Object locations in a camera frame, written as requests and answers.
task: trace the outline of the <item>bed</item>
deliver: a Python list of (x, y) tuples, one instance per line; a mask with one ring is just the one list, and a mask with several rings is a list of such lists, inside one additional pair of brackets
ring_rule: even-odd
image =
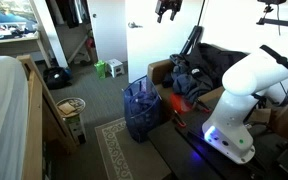
[(43, 179), (43, 142), (76, 150), (30, 56), (0, 56), (0, 179)]

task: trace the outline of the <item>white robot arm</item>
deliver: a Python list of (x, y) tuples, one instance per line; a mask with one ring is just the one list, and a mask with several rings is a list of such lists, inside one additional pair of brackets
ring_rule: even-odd
[(262, 46), (224, 74), (225, 91), (202, 126), (205, 141), (237, 164), (247, 163), (255, 154), (253, 138), (243, 124), (258, 102), (253, 94), (265, 96), (273, 85), (288, 78), (288, 68), (278, 64), (267, 48), (288, 61), (288, 34)]

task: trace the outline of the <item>rug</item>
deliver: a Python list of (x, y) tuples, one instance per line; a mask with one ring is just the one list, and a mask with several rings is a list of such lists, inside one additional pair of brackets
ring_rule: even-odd
[(152, 143), (131, 138), (124, 118), (95, 127), (109, 180), (161, 180), (171, 173)]

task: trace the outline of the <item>white sheet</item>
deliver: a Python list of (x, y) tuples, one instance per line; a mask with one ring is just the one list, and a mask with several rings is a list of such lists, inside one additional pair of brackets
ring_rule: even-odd
[(28, 84), (22, 64), (0, 56), (0, 180), (22, 175), (28, 117)]

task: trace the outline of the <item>blue light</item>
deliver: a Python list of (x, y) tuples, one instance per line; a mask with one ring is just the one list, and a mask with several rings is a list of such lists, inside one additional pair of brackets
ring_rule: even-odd
[(211, 126), (207, 131), (206, 133), (204, 134), (204, 139), (205, 140), (208, 140), (210, 139), (211, 137), (211, 134), (215, 131), (215, 127), (214, 126)]

